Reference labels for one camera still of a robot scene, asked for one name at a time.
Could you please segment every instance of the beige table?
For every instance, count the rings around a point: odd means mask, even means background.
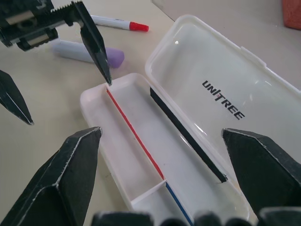
[[[55,6],[67,1],[53,0]],[[84,0],[93,15],[145,23],[150,32],[139,33],[100,27],[107,47],[121,49],[126,59],[112,78],[144,72],[144,64],[173,24],[150,0]],[[79,26],[61,26],[61,39],[81,42]],[[23,52],[0,44],[0,69],[9,73],[19,87],[35,122],[28,126],[0,106],[0,221],[3,220],[36,170],[52,156],[64,140],[87,128],[79,97],[104,83],[93,64],[56,57],[50,45]],[[126,206],[102,158],[85,225],[99,210],[125,210]]]

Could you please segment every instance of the white marker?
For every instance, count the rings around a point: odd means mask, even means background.
[[[103,16],[91,15],[91,17],[94,23],[100,26],[115,27],[115,28],[130,30],[130,31],[141,31],[141,32],[148,32],[149,30],[148,25],[138,24],[131,21],[113,19],[113,18],[108,18]]]

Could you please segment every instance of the red stripe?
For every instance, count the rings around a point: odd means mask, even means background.
[[[140,146],[142,147],[142,149],[144,150],[144,152],[146,153],[146,155],[148,156],[148,158],[150,159],[151,163],[154,165],[154,167],[156,168],[158,174],[162,177],[162,179],[164,180],[164,176],[163,173],[161,172],[159,166],[156,164],[156,162],[154,161],[154,159],[152,158],[151,154],[148,152],[148,150],[146,149],[145,145],[142,143],[142,140],[138,137],[138,134],[136,133],[136,131],[134,130],[132,124],[130,123],[130,121],[127,119],[126,115],[123,113],[123,111],[121,110],[121,108],[119,107],[119,105],[117,104],[116,100],[114,99],[113,95],[111,94],[111,92],[107,89],[107,93],[109,94],[111,100],[113,101],[114,105],[117,107],[118,111],[120,112],[120,114],[122,115],[123,119],[126,121],[127,125],[129,126],[129,128],[131,129],[131,131],[133,132],[133,134],[135,135],[137,141],[139,142]]]

